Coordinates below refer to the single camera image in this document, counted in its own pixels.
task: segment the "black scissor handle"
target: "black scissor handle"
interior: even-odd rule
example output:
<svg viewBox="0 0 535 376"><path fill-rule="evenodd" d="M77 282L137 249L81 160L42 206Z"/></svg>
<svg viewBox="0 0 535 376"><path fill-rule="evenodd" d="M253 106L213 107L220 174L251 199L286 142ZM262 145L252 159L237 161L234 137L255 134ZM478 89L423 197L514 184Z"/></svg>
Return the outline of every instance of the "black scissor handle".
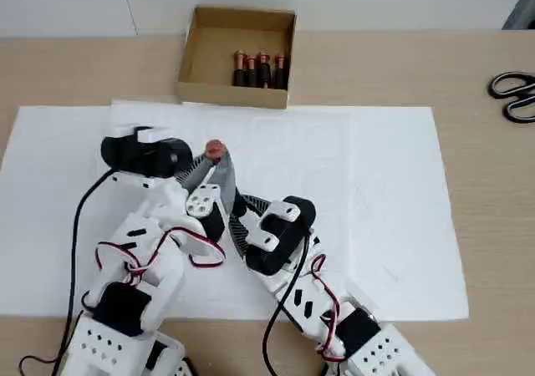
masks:
<svg viewBox="0 0 535 376"><path fill-rule="evenodd" d="M503 116L512 121L513 123L518 124L528 124L535 123L535 115L521 116L514 113L515 109L520 107L528 106L530 104L535 104L535 94L526 94L521 99L515 100L509 104L506 104L503 107Z"/></svg>
<svg viewBox="0 0 535 376"><path fill-rule="evenodd" d="M498 84L505 79L520 80L523 81L523 84L510 89L498 89ZM535 90L535 77L531 74L520 73L518 71L499 74L493 79L491 79L491 82L489 82L489 84L487 85L487 92L494 99L505 99L510 98L512 96L518 96L520 94L527 94L532 89Z"/></svg>

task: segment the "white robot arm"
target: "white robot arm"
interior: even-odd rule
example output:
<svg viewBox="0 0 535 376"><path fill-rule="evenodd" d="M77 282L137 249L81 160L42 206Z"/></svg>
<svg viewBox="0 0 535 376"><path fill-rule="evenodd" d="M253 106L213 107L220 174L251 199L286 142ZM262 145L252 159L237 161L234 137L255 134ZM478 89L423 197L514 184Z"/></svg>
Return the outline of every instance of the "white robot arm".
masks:
<svg viewBox="0 0 535 376"><path fill-rule="evenodd" d="M324 374L434 376L392 324L375 320L369 299L355 285L326 271L327 256L312 228L315 215L311 201L295 196L271 203L243 196L230 230L247 267L301 333L318 342Z"/></svg>
<svg viewBox="0 0 535 376"><path fill-rule="evenodd" d="M165 130L132 126L104 140L104 160L118 170L112 180L146 189L147 196L109 241L97 244L100 273L84 294L86 312L74 330L62 375L194 374L184 346L157 329L176 300L185 266L216 267L225 259L218 242L228 212L221 187L207 178L226 163L217 151L210 157L214 146L217 150L220 143L210 142L206 153L193 159L187 145L170 139ZM154 159L158 150L167 151ZM188 166L172 165L167 171L170 157ZM190 190L177 175L193 179L183 182Z"/></svg>

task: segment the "wooden table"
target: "wooden table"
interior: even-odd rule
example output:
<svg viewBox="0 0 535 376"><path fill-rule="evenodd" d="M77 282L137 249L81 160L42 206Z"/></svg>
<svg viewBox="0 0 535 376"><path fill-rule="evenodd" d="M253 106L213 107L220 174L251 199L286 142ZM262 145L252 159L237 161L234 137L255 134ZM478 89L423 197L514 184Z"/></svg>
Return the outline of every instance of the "wooden table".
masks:
<svg viewBox="0 0 535 376"><path fill-rule="evenodd" d="M181 37L3 40L2 150L22 104L173 95L182 44ZM295 40L292 104L434 108L471 316L398 326L440 375L531 374L535 364L535 125L507 122L502 102L485 92L493 74L535 71L534 47L534 32L300 33ZM17 374L24 353L52 355L62 326L0 318L0 374ZM163 328L186 344L202 376L267 374L264 323L169 321ZM291 325L277 325L271 352L281 376L320 369L313 344Z"/></svg>

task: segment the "white paper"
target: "white paper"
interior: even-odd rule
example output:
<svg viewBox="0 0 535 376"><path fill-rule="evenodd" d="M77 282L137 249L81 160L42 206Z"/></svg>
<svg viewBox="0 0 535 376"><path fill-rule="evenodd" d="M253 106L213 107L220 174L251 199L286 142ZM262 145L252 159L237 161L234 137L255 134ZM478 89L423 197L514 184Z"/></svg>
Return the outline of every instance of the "white paper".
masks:
<svg viewBox="0 0 535 376"><path fill-rule="evenodd" d="M0 219L7 265L17 275L0 313L65 313L74 208L105 169L99 142L113 124L177 131L196 153L211 138L232 154L243 193L314 201L314 225L329 269L346 273L383 319L445 320L468 313L441 154L430 109L268 109L121 104L106 108L23 108L0 172ZM84 208L78 285L96 274L93 249L144 191L104 184ZM222 242L225 266L189 267L170 316L264 319L273 308Z"/></svg>

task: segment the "open cardboard box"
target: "open cardboard box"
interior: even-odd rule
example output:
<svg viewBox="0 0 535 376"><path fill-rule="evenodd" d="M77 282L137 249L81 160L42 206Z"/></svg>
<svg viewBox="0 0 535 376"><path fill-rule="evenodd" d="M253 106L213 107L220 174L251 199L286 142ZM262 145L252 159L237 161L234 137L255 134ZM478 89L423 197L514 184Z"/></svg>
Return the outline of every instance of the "open cardboard box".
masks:
<svg viewBox="0 0 535 376"><path fill-rule="evenodd" d="M276 54L291 56L294 29L292 12L197 6L178 74L179 99L285 109L287 90L232 86L233 56L237 50L262 51L271 56L273 70Z"/></svg>

